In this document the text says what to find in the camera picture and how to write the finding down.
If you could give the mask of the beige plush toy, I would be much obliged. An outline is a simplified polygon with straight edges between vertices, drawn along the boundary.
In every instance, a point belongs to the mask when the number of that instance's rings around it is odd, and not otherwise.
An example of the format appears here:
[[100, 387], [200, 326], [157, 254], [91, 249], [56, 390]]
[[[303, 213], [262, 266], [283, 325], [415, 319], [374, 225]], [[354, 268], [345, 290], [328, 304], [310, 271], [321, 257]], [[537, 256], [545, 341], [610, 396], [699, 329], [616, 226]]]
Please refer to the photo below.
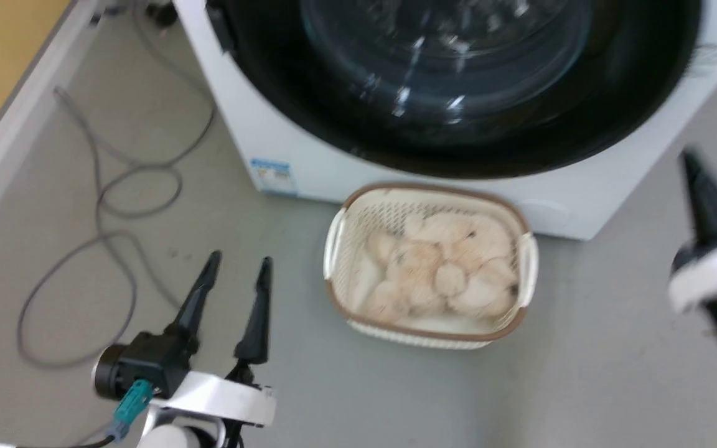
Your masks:
[[515, 305], [514, 239], [485, 215], [408, 215], [400, 236], [371, 233], [366, 248], [384, 271], [362, 304], [367, 317], [396, 324], [447, 312], [491, 319]]

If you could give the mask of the white front-load washing machine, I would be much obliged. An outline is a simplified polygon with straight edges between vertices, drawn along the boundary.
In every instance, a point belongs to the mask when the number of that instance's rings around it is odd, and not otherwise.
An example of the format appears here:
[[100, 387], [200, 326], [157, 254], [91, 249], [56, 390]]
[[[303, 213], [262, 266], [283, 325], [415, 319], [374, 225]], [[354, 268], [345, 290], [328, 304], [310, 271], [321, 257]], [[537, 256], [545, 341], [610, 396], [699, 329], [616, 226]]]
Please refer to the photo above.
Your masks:
[[679, 84], [646, 122], [617, 144], [575, 164], [534, 175], [416, 175], [351, 156], [296, 125], [263, 97], [222, 49], [205, 14], [205, 0], [173, 3], [251, 181], [251, 159], [287, 162], [297, 197], [325, 202], [344, 202], [356, 190], [381, 182], [450, 186], [506, 199], [525, 215], [535, 233], [590, 240], [717, 88], [717, 0], [703, 0], [699, 34]]

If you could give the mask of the black round washing machine door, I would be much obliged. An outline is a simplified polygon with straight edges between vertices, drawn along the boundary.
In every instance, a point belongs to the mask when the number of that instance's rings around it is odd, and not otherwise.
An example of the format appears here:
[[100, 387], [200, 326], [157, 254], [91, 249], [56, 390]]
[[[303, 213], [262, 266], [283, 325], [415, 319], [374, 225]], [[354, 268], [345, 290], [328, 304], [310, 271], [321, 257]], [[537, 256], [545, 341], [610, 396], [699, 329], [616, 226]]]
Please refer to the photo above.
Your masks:
[[448, 179], [558, 169], [646, 122], [703, 0], [205, 0], [222, 49], [338, 150]]

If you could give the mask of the black wall plug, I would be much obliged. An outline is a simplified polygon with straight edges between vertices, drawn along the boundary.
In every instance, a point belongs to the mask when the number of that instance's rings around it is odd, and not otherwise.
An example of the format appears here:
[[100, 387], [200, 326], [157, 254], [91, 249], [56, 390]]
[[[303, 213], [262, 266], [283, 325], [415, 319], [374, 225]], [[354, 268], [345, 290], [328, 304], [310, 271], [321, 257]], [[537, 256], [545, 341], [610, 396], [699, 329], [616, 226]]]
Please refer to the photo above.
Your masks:
[[158, 29], [171, 28], [179, 20], [173, 0], [149, 0], [144, 12]]

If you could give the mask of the blue white energy label sticker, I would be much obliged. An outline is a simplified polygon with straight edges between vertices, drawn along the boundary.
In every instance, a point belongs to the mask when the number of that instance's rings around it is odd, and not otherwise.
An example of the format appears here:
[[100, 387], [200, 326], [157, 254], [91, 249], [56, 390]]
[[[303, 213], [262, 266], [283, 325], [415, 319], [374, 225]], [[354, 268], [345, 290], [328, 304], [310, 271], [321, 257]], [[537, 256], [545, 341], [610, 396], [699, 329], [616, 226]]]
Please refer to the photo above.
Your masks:
[[290, 164], [268, 159], [251, 159], [248, 163], [257, 190], [268, 195], [296, 197], [299, 193]]

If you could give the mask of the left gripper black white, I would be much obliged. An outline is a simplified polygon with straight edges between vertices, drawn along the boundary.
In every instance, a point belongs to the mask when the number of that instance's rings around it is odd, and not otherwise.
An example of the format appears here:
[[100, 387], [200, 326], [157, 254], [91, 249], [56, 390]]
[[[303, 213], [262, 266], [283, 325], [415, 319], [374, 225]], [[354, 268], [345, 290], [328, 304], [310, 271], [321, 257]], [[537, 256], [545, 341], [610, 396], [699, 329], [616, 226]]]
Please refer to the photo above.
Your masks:
[[143, 397], [160, 410], [180, 411], [249, 426], [268, 426], [276, 414], [271, 388], [254, 382], [251, 366], [268, 362], [271, 328], [273, 259], [265, 257], [255, 283], [255, 301], [243, 335], [234, 350], [237, 364], [227, 375], [193, 371], [205, 304], [215, 286], [222, 252], [211, 252], [176, 317], [171, 334], [141, 332], [129, 344], [116, 343], [102, 352], [92, 371], [92, 385], [103, 399], [125, 399], [143, 381]]

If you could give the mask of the white baseboard trim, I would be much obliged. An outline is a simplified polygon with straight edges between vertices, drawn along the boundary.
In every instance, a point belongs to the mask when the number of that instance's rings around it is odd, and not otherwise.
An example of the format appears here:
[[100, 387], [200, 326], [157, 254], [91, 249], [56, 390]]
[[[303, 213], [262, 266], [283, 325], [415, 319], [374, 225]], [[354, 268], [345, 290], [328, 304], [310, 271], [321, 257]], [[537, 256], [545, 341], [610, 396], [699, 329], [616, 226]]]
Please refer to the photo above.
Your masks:
[[103, 5], [105, 0], [71, 3], [0, 111], [0, 200], [56, 108], [54, 88], [67, 88], [82, 66], [98, 34], [94, 20], [103, 16]]

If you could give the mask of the cream laundry basket brown rim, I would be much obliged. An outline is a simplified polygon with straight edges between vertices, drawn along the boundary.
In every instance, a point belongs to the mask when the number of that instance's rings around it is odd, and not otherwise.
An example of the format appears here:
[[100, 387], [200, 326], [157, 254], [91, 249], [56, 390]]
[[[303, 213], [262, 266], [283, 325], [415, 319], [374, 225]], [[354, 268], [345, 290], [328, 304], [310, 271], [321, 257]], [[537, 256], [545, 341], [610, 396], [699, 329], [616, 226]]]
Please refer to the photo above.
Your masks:
[[[488, 215], [512, 234], [513, 264], [518, 275], [513, 309], [495, 319], [448, 314], [386, 324], [365, 317], [360, 308], [382, 274], [364, 249], [367, 237], [375, 230], [400, 235], [407, 216], [438, 212]], [[534, 296], [539, 265], [534, 233], [524, 216], [505, 199], [452, 187], [385, 182], [356, 190], [334, 216], [324, 245], [322, 277], [331, 304], [361, 334], [421, 348], [474, 350], [520, 326]]]

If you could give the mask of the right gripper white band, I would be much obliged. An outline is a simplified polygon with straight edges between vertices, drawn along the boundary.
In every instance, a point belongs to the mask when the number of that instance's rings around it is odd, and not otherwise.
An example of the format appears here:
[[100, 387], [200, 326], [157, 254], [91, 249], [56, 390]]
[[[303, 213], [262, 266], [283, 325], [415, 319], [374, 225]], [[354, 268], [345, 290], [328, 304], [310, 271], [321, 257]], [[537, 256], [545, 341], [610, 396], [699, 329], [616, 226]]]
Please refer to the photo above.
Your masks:
[[697, 148], [683, 148], [680, 161], [693, 238], [675, 255], [668, 298], [675, 311], [686, 312], [717, 299], [717, 175]]

